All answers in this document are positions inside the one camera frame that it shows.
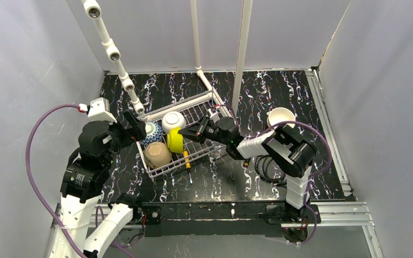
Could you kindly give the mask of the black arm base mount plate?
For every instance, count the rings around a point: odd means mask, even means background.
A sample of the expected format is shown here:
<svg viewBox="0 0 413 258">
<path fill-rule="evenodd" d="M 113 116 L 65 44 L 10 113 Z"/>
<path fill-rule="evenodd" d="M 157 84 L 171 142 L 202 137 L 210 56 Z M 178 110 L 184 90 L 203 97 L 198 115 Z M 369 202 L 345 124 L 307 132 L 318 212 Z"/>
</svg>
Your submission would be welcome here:
<svg viewBox="0 0 413 258">
<path fill-rule="evenodd" d="M 302 233 L 322 222 L 319 207 L 286 212 L 283 201 L 144 202 L 146 237 L 172 235 L 264 235 L 281 237 L 286 230 Z"/>
</svg>

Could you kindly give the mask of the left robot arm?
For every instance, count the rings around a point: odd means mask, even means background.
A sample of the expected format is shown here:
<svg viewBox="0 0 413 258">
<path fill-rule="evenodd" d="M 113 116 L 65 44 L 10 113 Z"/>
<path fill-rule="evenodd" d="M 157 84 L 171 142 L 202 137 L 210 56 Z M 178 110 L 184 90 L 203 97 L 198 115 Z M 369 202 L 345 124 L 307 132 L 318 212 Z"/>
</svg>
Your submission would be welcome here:
<svg viewBox="0 0 413 258">
<path fill-rule="evenodd" d="M 102 257 L 124 225 L 143 214 L 141 200 L 124 193 L 113 203 L 110 213 L 93 234 L 87 236 L 91 215 L 110 177 L 115 156 L 122 148 L 146 137 L 144 121 L 137 119 L 130 110 L 124 111 L 123 116 L 129 128 L 119 122 L 88 122 L 78 138 L 76 153 L 80 158 L 69 158 L 63 176 L 60 220 L 87 257 Z"/>
</svg>

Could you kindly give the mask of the cream white bowl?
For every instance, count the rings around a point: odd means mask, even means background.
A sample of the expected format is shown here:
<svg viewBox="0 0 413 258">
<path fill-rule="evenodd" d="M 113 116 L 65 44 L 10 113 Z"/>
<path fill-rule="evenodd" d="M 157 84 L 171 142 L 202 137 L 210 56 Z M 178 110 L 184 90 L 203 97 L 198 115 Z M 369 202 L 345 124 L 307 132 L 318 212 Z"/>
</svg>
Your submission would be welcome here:
<svg viewBox="0 0 413 258">
<path fill-rule="evenodd" d="M 295 115 L 284 107 L 276 107 L 267 112 L 267 126 L 271 127 L 282 121 L 295 121 Z"/>
</svg>

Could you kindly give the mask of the white bowl brown rim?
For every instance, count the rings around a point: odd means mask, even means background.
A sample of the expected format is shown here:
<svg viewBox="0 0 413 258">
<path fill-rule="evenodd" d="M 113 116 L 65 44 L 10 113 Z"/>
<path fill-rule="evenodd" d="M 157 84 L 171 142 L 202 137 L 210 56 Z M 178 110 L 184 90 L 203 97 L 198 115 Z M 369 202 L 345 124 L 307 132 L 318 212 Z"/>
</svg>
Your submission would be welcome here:
<svg viewBox="0 0 413 258">
<path fill-rule="evenodd" d="M 163 142 L 152 142 L 144 150 L 144 159 L 151 169 L 160 168 L 170 163 L 172 153 Z"/>
</svg>

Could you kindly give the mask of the grey white bowl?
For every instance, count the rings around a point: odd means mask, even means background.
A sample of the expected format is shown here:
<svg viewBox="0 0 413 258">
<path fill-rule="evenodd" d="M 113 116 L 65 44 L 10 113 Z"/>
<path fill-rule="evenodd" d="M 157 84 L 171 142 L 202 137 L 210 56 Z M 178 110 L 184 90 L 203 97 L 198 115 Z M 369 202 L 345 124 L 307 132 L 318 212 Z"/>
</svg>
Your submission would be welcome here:
<svg viewBox="0 0 413 258">
<path fill-rule="evenodd" d="M 163 131 L 168 133 L 170 130 L 177 127 L 185 128 L 187 126 L 187 121 L 182 113 L 171 111 L 163 116 L 161 125 Z"/>
</svg>

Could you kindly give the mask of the red patterned blue bowl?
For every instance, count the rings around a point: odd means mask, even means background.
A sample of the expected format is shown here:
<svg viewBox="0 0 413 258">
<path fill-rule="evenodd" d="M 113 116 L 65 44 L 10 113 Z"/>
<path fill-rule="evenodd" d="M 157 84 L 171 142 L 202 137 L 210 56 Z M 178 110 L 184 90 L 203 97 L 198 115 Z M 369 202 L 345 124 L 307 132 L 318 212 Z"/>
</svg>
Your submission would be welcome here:
<svg viewBox="0 0 413 258">
<path fill-rule="evenodd" d="M 146 122 L 145 123 L 146 138 L 141 141 L 141 145 L 146 148 L 153 142 L 163 141 L 163 129 L 157 123 Z"/>
</svg>

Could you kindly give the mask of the yellow green bowl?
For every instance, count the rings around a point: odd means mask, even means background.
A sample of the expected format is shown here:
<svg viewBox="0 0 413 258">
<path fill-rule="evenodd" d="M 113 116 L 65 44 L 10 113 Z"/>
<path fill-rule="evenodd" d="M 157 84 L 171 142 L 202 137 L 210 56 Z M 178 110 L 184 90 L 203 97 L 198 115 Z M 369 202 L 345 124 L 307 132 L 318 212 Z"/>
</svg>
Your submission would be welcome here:
<svg viewBox="0 0 413 258">
<path fill-rule="evenodd" d="M 167 146 L 172 153 L 182 154 L 184 151 L 184 139 L 179 133 L 181 127 L 171 129 L 167 134 Z"/>
</svg>

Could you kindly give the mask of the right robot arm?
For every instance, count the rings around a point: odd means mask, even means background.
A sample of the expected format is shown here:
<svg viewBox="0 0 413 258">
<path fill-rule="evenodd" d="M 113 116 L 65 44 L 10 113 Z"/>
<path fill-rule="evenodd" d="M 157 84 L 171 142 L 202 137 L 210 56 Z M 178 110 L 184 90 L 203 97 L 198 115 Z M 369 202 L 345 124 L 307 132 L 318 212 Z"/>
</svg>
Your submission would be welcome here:
<svg viewBox="0 0 413 258">
<path fill-rule="evenodd" d="M 317 149 L 285 122 L 254 138 L 245 138 L 232 117 L 213 121 L 204 116 L 198 122 L 180 129 L 179 134 L 201 144 L 206 139 L 224 144 L 228 155 L 235 160 L 271 157 L 287 178 L 285 202 L 300 210 L 308 201 L 308 177 Z"/>
</svg>

